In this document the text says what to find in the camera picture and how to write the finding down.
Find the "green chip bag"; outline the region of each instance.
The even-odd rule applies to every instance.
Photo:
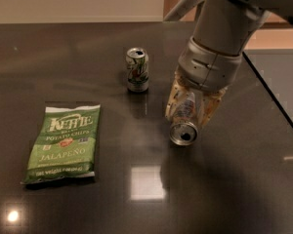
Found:
[[[46,107],[32,148],[24,184],[94,176],[100,106]]]

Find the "black table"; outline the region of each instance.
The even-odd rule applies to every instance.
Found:
[[[293,129],[246,61],[197,142],[169,139],[164,109],[193,28],[0,25],[0,234],[293,233]],[[137,46],[150,57],[142,95],[126,88]],[[20,185],[49,101],[101,103],[95,182]]]

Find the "wall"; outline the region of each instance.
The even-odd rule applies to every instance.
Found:
[[[0,0],[0,23],[159,21],[164,0]]]

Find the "gray surface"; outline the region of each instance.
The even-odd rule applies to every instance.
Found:
[[[293,233],[293,162],[283,161],[293,130],[246,63],[199,140],[169,140],[163,111],[192,30],[0,25],[0,233]],[[134,46],[150,55],[149,91],[138,96],[125,85]],[[103,108],[97,181],[20,185],[46,101],[89,100]]]
[[[293,50],[250,50],[247,55],[293,122]]]

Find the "aluminum can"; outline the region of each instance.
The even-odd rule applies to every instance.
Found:
[[[170,138],[178,145],[191,145],[197,138],[198,117],[194,93],[180,103],[173,115]]]
[[[127,88],[140,93],[148,89],[148,55],[143,48],[132,48],[127,51]]]

